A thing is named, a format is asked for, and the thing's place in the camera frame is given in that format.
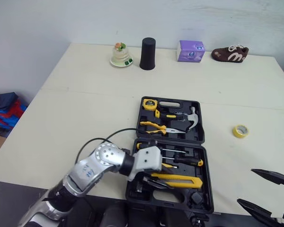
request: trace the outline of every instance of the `floor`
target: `floor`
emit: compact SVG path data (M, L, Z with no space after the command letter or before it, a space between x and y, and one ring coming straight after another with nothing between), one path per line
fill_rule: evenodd
M45 189L0 182L0 227L16 226L28 207L44 192ZM107 206L117 201L97 196L88 196L87 199L99 213L104 212ZM212 214L209 218L206 227L264 227L251 216ZM91 227L92 225L88 224L90 219L90 207L84 200L80 200L70 214L67 226Z

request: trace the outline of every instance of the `white table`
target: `white table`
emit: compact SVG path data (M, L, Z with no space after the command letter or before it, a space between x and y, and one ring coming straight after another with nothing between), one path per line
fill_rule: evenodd
M284 186L252 173L284 174L284 73L273 57L249 55L243 63L177 62L174 50L157 49L156 68L109 65L111 46L71 44L0 150L0 181L50 188L74 164L80 147L94 137L135 127L142 96L201 103L214 211L247 214L246 199L281 217ZM250 134L235 138L236 124ZM132 148L134 132L112 141ZM81 158L96 146L92 143ZM108 173L89 194L124 199L126 179Z

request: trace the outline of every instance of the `black toolbox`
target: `black toolbox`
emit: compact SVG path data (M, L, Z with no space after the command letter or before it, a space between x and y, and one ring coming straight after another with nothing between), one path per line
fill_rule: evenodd
M157 107L161 113L161 118L156 117L155 110L145 110L143 107L144 100L156 100ZM198 122L195 127L190 131L187 131L192 122L187 120L187 117L183 117L182 120L170 120L167 119L165 114L176 113L180 116L182 113L191 114L191 107L195 108L195 113L198 115ZM188 210L199 214L210 214L213 212L213 195L209 175L209 167L207 161L207 154L204 147L201 146L204 143L204 130L202 127L202 117L200 104L196 101L167 99L158 97L145 96L141 100L139 117L137 122L137 129L143 131L154 131L156 128L149 125L140 125L140 122L153 122L158 125L165 125L168 128L185 131L186 133L162 133L152 134L150 137L148 134L144 134L141 131L137 132L137 139L133 145L133 153L138 151L137 144L147 144L151 140L155 139L157 147L161 149L161 154L164 157L173 157L175 152L165 151L162 148L185 151L185 156L194 156L203 160L202 166L189 166L182 163L174 163L171 159L163 159L163 163L177 166L178 168L169 168L169 173L175 175L188 175L193 177L199 177L203 185L200 189L195 188L176 188L176 189L160 189L163 192L169 192L173 194L178 202L158 200L154 197L154 191L158 190L150 185L142 182L144 173L139 173L132 182L127 183L126 199L129 202L154 205L160 207L169 207L180 210Z

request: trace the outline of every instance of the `hammer head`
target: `hammer head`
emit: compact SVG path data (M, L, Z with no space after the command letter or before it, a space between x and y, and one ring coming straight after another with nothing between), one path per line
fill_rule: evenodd
M190 121L190 122L194 122L189 128L188 130L191 130L193 127L195 127L198 123L198 115L195 113L195 108L193 106L190 107L190 110L191 110L191 113L190 115L187 115L187 119Z

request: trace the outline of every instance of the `brown shoe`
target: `brown shoe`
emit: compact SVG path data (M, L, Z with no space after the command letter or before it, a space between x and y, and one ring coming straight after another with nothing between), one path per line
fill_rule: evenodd
M247 47L234 45L230 47L214 49L212 52L212 57L216 61L240 63L246 58L248 50L249 49Z

